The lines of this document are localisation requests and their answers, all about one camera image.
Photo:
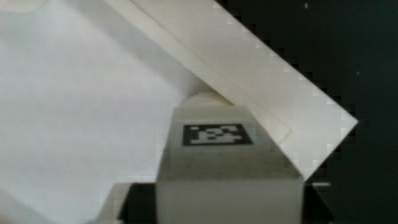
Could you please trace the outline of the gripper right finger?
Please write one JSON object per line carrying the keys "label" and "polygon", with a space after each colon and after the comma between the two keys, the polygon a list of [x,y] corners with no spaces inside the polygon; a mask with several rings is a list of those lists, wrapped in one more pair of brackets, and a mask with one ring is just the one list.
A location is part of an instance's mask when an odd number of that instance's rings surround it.
{"label": "gripper right finger", "polygon": [[319,194],[319,186],[305,184],[300,224],[334,224],[334,215]]}

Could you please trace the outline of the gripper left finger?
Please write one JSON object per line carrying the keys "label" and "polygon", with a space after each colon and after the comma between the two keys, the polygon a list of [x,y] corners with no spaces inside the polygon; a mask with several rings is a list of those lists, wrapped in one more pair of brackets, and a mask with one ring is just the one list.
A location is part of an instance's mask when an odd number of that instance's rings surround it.
{"label": "gripper left finger", "polygon": [[101,224],[158,224],[152,183],[117,183],[101,209]]}

